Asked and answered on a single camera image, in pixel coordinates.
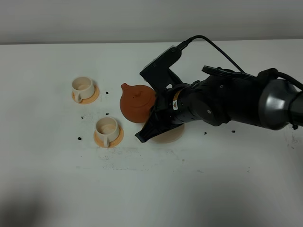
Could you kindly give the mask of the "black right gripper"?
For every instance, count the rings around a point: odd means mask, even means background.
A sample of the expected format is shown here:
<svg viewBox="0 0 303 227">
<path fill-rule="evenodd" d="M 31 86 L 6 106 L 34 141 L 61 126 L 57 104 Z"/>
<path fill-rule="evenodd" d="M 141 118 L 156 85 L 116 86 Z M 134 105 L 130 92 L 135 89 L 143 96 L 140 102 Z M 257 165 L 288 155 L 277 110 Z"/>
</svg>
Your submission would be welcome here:
<svg viewBox="0 0 303 227">
<path fill-rule="evenodd" d="M 183 98 L 189 84 L 182 83 L 169 69 L 170 66 L 165 62 L 153 61 L 140 72 L 156 92 L 150 116 L 143 128 L 135 134 L 141 143 L 189 122 L 189 102 Z"/>
</svg>

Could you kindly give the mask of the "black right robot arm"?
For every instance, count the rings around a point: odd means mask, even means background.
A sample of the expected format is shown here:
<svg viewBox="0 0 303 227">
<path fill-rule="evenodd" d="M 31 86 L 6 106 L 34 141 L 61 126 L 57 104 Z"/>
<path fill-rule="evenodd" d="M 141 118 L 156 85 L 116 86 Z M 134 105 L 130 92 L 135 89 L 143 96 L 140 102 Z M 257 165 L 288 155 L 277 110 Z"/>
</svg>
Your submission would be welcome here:
<svg viewBox="0 0 303 227">
<path fill-rule="evenodd" d="M 212 126 L 230 121 L 279 130 L 303 124 L 303 86 L 274 68 L 257 76 L 203 67 L 208 77 L 183 83 L 167 63 L 152 63 L 141 76 L 156 91 L 156 102 L 143 128 L 141 142 L 184 123 L 202 120 Z"/>
</svg>

